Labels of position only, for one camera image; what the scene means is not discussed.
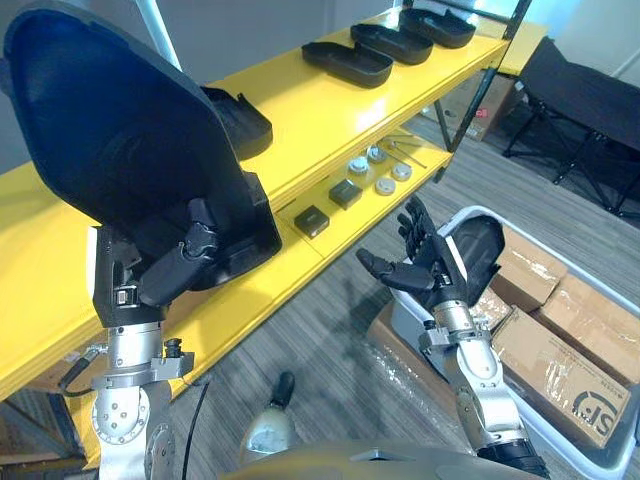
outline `wall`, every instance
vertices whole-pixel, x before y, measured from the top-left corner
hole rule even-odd
[[[0,34],[31,0],[0,1]],[[132,0],[73,0],[153,48]],[[158,0],[183,70],[196,82],[223,78],[389,8],[392,0]],[[0,94],[0,174],[29,159]]]
[[[611,75],[640,49],[640,1],[582,0],[556,45],[568,60]],[[640,87],[640,60],[619,78]]]

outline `cardboard box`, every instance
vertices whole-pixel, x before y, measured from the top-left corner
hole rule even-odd
[[[485,318],[489,330],[493,330],[511,313],[511,307],[487,287],[469,313],[473,318]]]
[[[367,338],[383,352],[391,353],[398,363],[414,375],[421,390],[448,413],[452,418],[458,418],[456,411],[456,397],[447,381],[430,365],[425,363],[422,355],[407,345],[396,335],[391,326],[391,310],[393,303],[389,303],[371,323]]]
[[[162,324],[165,340],[169,338],[171,330],[178,322],[188,317],[196,307],[204,303],[211,295],[212,292],[210,290],[204,290],[201,292],[185,292],[175,299],[169,308],[166,320]],[[58,382],[62,376],[69,371],[76,360],[84,355],[87,347],[93,343],[105,343],[106,341],[107,331],[103,330],[90,341],[75,348],[65,355],[64,358],[61,358],[50,368],[32,379],[25,388],[43,392],[60,393],[60,390],[58,389]],[[182,346],[185,351],[189,351],[189,345]],[[71,383],[71,385],[69,385],[68,389],[70,391],[77,392],[90,387],[91,379],[95,376],[102,375],[106,369],[107,357],[100,355],[78,376],[78,378],[76,378],[76,380],[73,381],[73,383]]]
[[[517,308],[493,347],[516,391],[567,438],[606,445],[629,400],[622,385]]]
[[[476,73],[440,99],[448,128],[457,130],[462,123],[462,118],[478,90],[483,75],[484,71]],[[500,118],[513,110],[523,96],[516,91],[514,84],[514,80],[502,75],[496,75],[493,78],[475,118],[467,129],[468,137],[481,141]],[[438,121],[434,106],[427,107],[423,112],[427,118]]]
[[[623,385],[640,383],[640,319],[582,280],[565,276],[533,316]]]
[[[510,228],[503,231],[505,247],[498,258],[501,268],[491,288],[509,305],[532,312],[547,301],[567,267]]]

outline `black cable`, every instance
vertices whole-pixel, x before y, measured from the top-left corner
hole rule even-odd
[[[70,392],[66,388],[60,388],[60,393],[62,393],[62,395],[64,395],[65,397],[69,397],[69,398],[82,397],[83,395],[86,395],[87,393],[91,393],[91,392],[93,392],[93,388],[85,388],[84,390],[79,390],[77,392]]]
[[[87,393],[93,392],[93,388],[85,388],[84,390],[79,390],[77,392],[70,392],[67,390],[67,387],[76,379],[78,376],[85,371],[85,369],[91,364],[91,362],[98,356],[97,351],[92,351],[92,354],[86,354],[84,357],[80,357],[76,363],[74,363],[69,371],[64,374],[64,376],[58,382],[58,388],[60,389],[60,393],[65,397],[76,398],[86,395]]]
[[[193,418],[191,419],[191,428],[189,428],[189,435],[187,436],[187,445],[184,449],[184,462],[182,463],[182,480],[187,479],[187,467],[189,465],[189,452],[191,451],[191,440],[193,439],[193,430],[196,427],[196,420],[198,420],[198,413],[200,413],[200,407],[202,406],[202,402],[204,401],[204,396],[207,393],[207,389],[209,388],[209,383],[207,382],[202,387],[202,392],[200,393],[200,398],[198,399],[198,405],[196,405],[196,411],[193,412]]]

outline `black plastic tray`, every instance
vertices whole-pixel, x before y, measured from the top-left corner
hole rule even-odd
[[[239,160],[264,152],[273,141],[271,122],[244,95],[233,98],[221,88],[201,87],[213,103]]]
[[[418,8],[400,12],[400,31],[429,38],[443,47],[464,47],[476,31],[476,27],[457,17],[451,10],[444,15]]]
[[[351,38],[402,63],[417,65],[431,54],[433,42],[382,25],[359,23],[351,27]]]
[[[302,46],[303,58],[327,72],[362,87],[382,85],[391,74],[393,59],[356,42],[355,48],[334,42]]]

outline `silver metal joint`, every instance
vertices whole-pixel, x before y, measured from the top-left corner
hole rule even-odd
[[[469,314],[469,307],[460,300],[451,300],[436,305],[433,307],[433,318],[438,325],[446,327],[450,332],[475,328]]]

